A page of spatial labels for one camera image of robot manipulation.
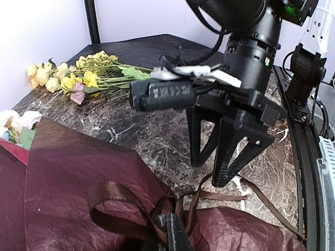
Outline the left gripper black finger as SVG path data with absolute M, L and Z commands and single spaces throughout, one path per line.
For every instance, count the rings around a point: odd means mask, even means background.
M 145 242 L 142 251 L 193 251 L 191 242 L 180 218 L 174 214 L 160 214 L 156 218 L 158 226 L 167 230 L 167 244 Z

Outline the red wrapping paper sheet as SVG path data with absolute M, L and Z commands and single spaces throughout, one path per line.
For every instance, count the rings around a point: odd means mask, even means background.
M 240 201 L 198 188 L 189 209 L 136 151 L 49 119 L 30 150 L 1 140 L 1 250 L 141 250 L 168 243 L 160 214 L 176 214 L 194 250 L 304 250 L 283 229 L 201 198 Z

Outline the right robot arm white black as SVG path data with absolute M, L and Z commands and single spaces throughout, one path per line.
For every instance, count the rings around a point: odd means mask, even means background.
M 200 21 L 210 15 L 229 35 L 221 69 L 240 87 L 218 81 L 195 84 L 197 104 L 187 110 L 191 163 L 200 166 L 215 153 L 212 184 L 223 187 L 270 146 L 268 127 L 286 111 L 264 94 L 271 74 L 282 20 L 302 24 L 316 1 L 189 1 Z

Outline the pink fake rose bunch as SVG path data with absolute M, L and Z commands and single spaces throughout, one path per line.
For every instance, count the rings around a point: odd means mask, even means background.
M 41 118 L 38 111 L 26 111 L 22 116 L 14 110 L 1 111 L 1 140 L 29 151 Z

